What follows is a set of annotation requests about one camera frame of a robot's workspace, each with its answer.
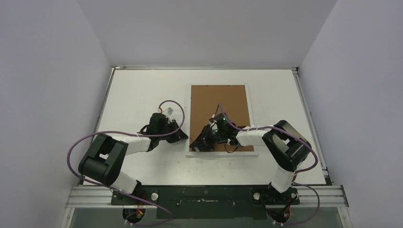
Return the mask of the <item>white picture frame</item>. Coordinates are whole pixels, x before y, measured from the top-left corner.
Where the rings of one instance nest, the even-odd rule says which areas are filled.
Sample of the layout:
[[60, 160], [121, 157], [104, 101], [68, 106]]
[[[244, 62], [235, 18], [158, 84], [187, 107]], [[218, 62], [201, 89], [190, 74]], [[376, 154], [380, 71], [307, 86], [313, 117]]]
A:
[[[214, 113], [220, 113], [221, 104], [229, 119], [237, 126], [253, 124], [253, 114], [247, 84], [242, 85], [190, 85], [189, 143], [200, 134]], [[235, 149], [235, 146], [216, 144], [212, 152], [186, 150], [187, 158], [257, 157], [254, 147]]]

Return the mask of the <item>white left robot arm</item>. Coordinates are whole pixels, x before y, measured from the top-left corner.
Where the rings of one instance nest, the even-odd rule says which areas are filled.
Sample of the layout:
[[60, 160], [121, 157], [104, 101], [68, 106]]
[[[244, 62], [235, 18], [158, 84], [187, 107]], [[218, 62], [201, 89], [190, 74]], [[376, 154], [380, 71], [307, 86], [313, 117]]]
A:
[[121, 171], [125, 156], [129, 153], [149, 152], [160, 141], [176, 143], [189, 139], [178, 123], [163, 113], [154, 113], [149, 124], [138, 133], [139, 136], [120, 138], [105, 133], [96, 136], [78, 166], [80, 174], [123, 192], [123, 198], [132, 205], [142, 198], [142, 184]]

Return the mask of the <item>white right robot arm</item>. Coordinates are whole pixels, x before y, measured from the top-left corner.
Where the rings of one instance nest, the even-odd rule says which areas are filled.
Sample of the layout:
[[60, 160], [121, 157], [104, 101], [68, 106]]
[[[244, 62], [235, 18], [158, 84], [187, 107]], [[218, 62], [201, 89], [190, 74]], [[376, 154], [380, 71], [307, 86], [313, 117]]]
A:
[[278, 165], [269, 184], [269, 199], [276, 204], [287, 197], [301, 163], [311, 152], [310, 143], [286, 120], [273, 126], [236, 126], [226, 114], [209, 119], [201, 133], [190, 143], [193, 152], [211, 152], [215, 145], [224, 144], [236, 148], [266, 146]]

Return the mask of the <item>aluminium table front rail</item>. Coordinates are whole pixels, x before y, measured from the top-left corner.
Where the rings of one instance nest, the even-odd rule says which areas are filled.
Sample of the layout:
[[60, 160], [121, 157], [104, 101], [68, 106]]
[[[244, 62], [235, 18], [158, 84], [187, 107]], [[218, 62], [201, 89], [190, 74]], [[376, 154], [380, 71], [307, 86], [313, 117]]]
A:
[[[317, 198], [314, 192], [303, 186], [296, 186], [300, 204], [297, 207], [314, 207]], [[343, 186], [313, 186], [320, 198], [320, 207], [349, 207]], [[135, 208], [135, 205], [113, 205], [113, 194], [99, 186], [72, 187], [67, 208]]]

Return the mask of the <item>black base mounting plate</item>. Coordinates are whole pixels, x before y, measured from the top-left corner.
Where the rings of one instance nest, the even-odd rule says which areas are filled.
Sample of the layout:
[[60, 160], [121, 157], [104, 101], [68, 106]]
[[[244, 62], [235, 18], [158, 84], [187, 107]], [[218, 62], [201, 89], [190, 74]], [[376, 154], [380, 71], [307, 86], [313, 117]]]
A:
[[287, 212], [300, 204], [296, 188], [278, 193], [268, 185], [153, 186], [142, 187], [139, 198], [162, 206], [157, 219], [266, 219], [266, 207], [274, 213]]

